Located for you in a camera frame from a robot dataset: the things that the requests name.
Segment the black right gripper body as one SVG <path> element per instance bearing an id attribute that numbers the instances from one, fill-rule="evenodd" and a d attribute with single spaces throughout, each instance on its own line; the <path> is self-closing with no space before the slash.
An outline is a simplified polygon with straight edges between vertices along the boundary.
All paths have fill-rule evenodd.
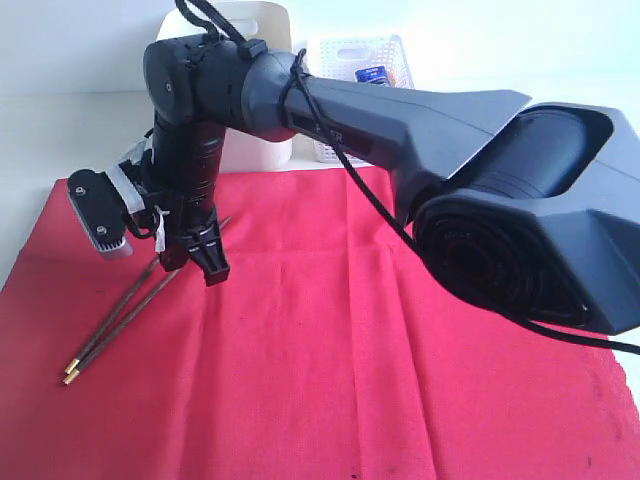
<path id="1" fill-rule="evenodd" d="M 225 138 L 226 128 L 215 122 L 154 121 L 143 184 L 160 216 L 157 250 L 182 243 L 187 250 L 222 248 L 214 191 Z"/>

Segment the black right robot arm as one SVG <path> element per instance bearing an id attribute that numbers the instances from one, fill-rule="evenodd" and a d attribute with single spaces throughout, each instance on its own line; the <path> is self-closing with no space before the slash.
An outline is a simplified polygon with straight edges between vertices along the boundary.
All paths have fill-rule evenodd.
<path id="1" fill-rule="evenodd" d="M 143 56 L 155 174 L 185 178 L 207 125 L 302 134 L 386 170 L 396 221 L 458 299 L 616 335 L 639 324 L 639 138 L 614 108 L 531 105 L 309 75 L 262 41 L 161 40 Z"/>

